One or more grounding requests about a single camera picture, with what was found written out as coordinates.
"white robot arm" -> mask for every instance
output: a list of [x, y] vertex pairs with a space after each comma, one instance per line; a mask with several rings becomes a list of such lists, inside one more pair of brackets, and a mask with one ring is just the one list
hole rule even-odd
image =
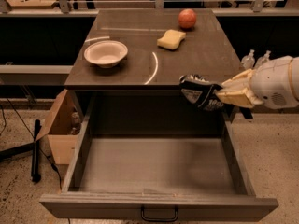
[[299, 105], [299, 57], [281, 57], [249, 69], [223, 82], [215, 91], [225, 104], [253, 108], [264, 105], [271, 109]]

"yellow sponge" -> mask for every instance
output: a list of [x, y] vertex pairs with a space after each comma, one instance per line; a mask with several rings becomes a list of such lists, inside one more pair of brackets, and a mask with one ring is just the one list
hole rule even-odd
[[176, 30], [167, 30], [164, 36], [157, 40], [157, 45], [165, 49], [177, 49], [185, 37], [186, 33]]

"floor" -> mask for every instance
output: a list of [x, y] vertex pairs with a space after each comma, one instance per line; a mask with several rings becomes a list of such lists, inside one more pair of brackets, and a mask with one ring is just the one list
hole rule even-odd
[[[40, 119], [43, 124], [50, 108], [47, 105], [15, 105], [29, 130]], [[7, 127], [0, 136], [0, 150], [30, 143], [32, 136], [17, 113], [4, 106]], [[279, 207], [258, 223], [299, 223], [299, 112], [278, 113], [258, 110], [254, 119], [244, 119], [237, 114], [233, 122], [235, 141], [240, 145], [252, 185], [257, 197], [277, 198]], [[0, 115], [0, 130], [4, 127]], [[50, 155], [49, 145], [42, 140], [41, 149]], [[0, 222], [23, 224], [64, 224], [67, 219], [58, 219], [39, 202], [43, 193], [59, 193], [59, 177], [47, 159], [41, 155], [38, 183], [31, 180], [31, 153], [0, 162]], [[62, 179], [67, 165], [58, 165]], [[131, 220], [79, 220], [70, 223], [137, 224]]]

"cardboard box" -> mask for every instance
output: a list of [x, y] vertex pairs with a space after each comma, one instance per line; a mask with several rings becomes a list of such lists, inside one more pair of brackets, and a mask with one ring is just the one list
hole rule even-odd
[[72, 135], [71, 115], [75, 110], [68, 90], [57, 95], [49, 114], [45, 118], [36, 140], [46, 138], [56, 164], [69, 164], [73, 155], [78, 134]]

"bowl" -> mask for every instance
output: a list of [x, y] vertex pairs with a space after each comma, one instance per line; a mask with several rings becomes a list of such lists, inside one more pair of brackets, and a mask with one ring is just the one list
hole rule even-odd
[[84, 57], [102, 68], [117, 65], [128, 54], [128, 48], [119, 41], [99, 41], [85, 49]]

